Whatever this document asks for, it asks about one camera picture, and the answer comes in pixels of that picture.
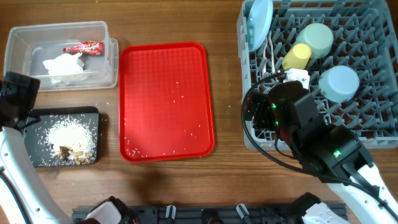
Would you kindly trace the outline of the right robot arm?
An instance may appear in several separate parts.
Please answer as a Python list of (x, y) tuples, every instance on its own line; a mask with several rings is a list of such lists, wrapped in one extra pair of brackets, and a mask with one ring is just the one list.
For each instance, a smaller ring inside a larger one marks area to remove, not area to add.
[[(253, 84), (241, 106), (243, 130), (266, 158), (289, 170), (318, 178), (344, 201), (361, 223), (397, 223), (397, 202), (374, 159), (358, 137), (344, 126), (326, 124), (312, 94), (286, 72)], [(291, 150), (289, 165), (255, 142), (248, 122), (275, 131)]]

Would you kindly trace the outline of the small light blue bowl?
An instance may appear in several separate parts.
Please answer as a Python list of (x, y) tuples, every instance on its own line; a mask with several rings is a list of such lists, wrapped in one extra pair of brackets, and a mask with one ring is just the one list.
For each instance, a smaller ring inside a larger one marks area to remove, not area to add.
[(359, 77), (350, 67), (338, 65), (320, 75), (321, 94), (335, 103), (344, 103), (354, 97), (359, 88)]

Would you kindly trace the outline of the yellow plastic cup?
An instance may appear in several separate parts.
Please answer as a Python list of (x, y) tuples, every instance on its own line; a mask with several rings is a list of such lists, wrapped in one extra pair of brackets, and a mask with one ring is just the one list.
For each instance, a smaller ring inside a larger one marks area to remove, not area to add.
[(284, 57), (282, 68), (284, 70), (291, 68), (304, 70), (311, 56), (312, 50), (307, 44), (295, 44)]

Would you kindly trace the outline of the white plastic spoon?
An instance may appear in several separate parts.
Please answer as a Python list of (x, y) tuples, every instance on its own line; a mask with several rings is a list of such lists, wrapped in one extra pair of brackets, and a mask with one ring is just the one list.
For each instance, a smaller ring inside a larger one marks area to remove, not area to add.
[(262, 68), (262, 78), (265, 78), (266, 77), (266, 73), (267, 73), (267, 57), (266, 57), (267, 45), (268, 45), (268, 42), (264, 41), (264, 50), (263, 50), (263, 53), (262, 53), (262, 56), (263, 56), (263, 59), (264, 59), (264, 66)]

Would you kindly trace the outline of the white plastic fork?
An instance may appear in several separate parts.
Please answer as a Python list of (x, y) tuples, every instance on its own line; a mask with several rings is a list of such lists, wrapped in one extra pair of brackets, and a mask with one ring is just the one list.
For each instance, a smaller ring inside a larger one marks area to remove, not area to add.
[(272, 31), (269, 31), (267, 37), (268, 37), (268, 44), (270, 45), (270, 50), (271, 50), (271, 72), (273, 75), (275, 75), (276, 70), (275, 70), (274, 46), (272, 43)]

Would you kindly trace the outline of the white napkin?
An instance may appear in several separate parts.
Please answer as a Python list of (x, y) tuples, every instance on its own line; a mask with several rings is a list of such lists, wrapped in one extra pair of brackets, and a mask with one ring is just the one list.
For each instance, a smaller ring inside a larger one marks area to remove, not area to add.
[(84, 70), (85, 63), (80, 59), (82, 53), (61, 54), (55, 59), (43, 61), (44, 67), (48, 70), (51, 84), (58, 85), (71, 82), (79, 82), (88, 78), (90, 70)]

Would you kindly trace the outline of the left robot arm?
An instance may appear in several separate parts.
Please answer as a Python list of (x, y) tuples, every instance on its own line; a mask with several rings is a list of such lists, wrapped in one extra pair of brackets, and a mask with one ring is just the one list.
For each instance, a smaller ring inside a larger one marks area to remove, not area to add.
[(30, 126), (39, 86), (15, 72), (1, 81), (1, 208), (10, 223), (73, 223), (40, 180), (21, 133)]

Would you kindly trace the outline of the red snack wrapper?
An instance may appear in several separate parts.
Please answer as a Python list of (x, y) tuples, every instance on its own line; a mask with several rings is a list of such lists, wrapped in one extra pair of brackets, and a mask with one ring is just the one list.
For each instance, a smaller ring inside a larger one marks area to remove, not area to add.
[(104, 43), (101, 41), (83, 41), (78, 44), (63, 48), (66, 53), (82, 53), (83, 55), (102, 55), (104, 53)]

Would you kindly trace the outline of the mint green bowl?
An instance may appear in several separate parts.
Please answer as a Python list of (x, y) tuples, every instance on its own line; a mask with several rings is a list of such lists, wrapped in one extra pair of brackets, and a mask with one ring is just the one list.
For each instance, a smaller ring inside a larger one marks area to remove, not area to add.
[(334, 36), (328, 26), (313, 23), (299, 32), (295, 43), (308, 45), (312, 50), (311, 58), (322, 58), (330, 53)]

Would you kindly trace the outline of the large light blue plate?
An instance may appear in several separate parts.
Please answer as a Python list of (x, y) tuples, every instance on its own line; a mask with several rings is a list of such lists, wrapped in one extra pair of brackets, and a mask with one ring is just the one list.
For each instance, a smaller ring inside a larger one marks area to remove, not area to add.
[(247, 21), (249, 51), (256, 51), (265, 41), (271, 28), (273, 9), (272, 0), (253, 2)]

